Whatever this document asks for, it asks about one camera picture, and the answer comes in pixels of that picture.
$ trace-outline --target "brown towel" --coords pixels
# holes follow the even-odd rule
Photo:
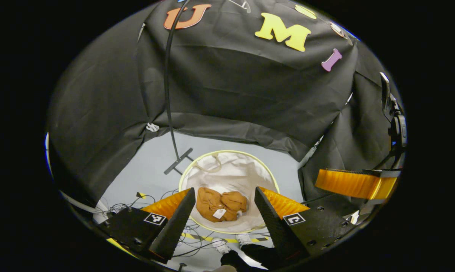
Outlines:
[[[225,209],[226,206],[221,203],[221,194],[209,188],[199,188],[198,200],[196,203],[200,215],[211,222],[221,222],[221,219],[214,217],[214,212],[218,209]]]
[[[234,221],[238,219],[239,210],[246,212],[247,201],[238,191],[223,193],[221,196],[217,191],[202,187],[198,190],[196,208],[202,217],[211,222]],[[214,217],[214,212],[218,209],[226,210],[220,219]]]
[[[248,199],[245,198],[240,192],[234,191],[229,193],[223,193],[221,196],[221,202],[226,205],[228,210],[233,210],[234,213],[241,210],[242,212],[246,212],[246,205],[248,203]]]

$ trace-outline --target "black pants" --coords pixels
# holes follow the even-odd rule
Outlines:
[[[248,257],[260,262],[261,265],[266,267],[268,270],[281,267],[281,260],[276,254],[274,248],[260,246],[258,244],[246,244],[241,247],[241,250],[248,255]],[[221,264],[231,265],[235,267],[238,272],[266,271],[264,269],[249,266],[234,250],[229,251],[229,253],[226,253],[221,257]]]

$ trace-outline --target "yellow letter m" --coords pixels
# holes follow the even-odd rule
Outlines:
[[[271,31],[273,31],[278,43],[290,37],[285,42],[286,45],[298,51],[305,52],[305,40],[307,35],[311,33],[309,29],[300,25],[293,25],[286,28],[280,17],[265,12],[261,13],[261,15],[264,17],[264,23],[261,30],[255,32],[257,37],[271,40],[273,38]]]

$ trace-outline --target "orange letter u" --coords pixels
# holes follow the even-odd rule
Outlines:
[[[202,5],[193,6],[192,8],[194,9],[194,14],[192,14],[192,17],[185,22],[181,22],[181,21],[177,22],[175,29],[185,29],[185,28],[188,28],[190,26],[197,24],[200,21],[200,19],[202,19],[202,16],[204,15],[204,12],[206,11],[206,9],[208,9],[209,7],[210,7],[210,4],[202,4]],[[181,8],[167,12],[167,19],[164,22],[164,27],[166,29],[172,28],[175,17],[179,13],[179,10],[181,10]]]

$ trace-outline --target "person's foot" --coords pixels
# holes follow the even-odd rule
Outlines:
[[[247,234],[236,234],[236,240],[238,240],[239,247],[242,247],[245,244],[253,243],[251,241],[251,237]]]
[[[226,246],[226,241],[224,241],[221,238],[213,238],[212,247],[214,247],[217,250],[217,252],[221,254],[226,254],[231,250],[229,246]]]

